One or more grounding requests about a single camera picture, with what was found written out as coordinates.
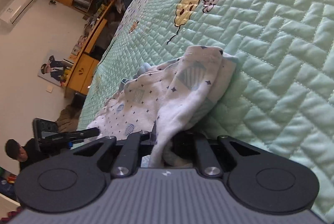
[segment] baby clothing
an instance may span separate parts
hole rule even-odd
[[[133,132],[151,132],[155,126],[149,167],[161,167],[171,138],[190,129],[222,97],[235,70],[234,61],[219,47],[189,46],[178,59],[158,66],[145,63],[136,79],[122,80],[120,89],[87,126],[100,129],[100,135],[91,140],[108,135],[126,139]]]

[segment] silver bolt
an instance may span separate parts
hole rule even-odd
[[[114,174],[117,176],[124,176],[129,173],[129,170],[126,167],[117,167],[114,170]]]
[[[220,173],[220,169],[217,167],[207,167],[206,169],[204,169],[204,172],[206,175],[215,176]]]

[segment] black shirt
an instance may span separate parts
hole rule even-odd
[[[42,161],[48,158],[47,155],[36,150],[34,138],[30,139],[23,148],[28,154],[28,159],[25,162],[20,162],[20,171],[32,165],[33,163],[36,163],[36,162],[39,162],[39,161]]]

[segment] air conditioner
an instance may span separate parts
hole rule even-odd
[[[14,0],[0,16],[1,24],[13,27],[36,0]]]

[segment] quilted bedspread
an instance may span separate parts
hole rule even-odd
[[[134,0],[97,68],[79,128],[143,63],[219,46],[238,57],[231,84],[197,127],[309,167],[313,210],[334,221],[334,0]]]

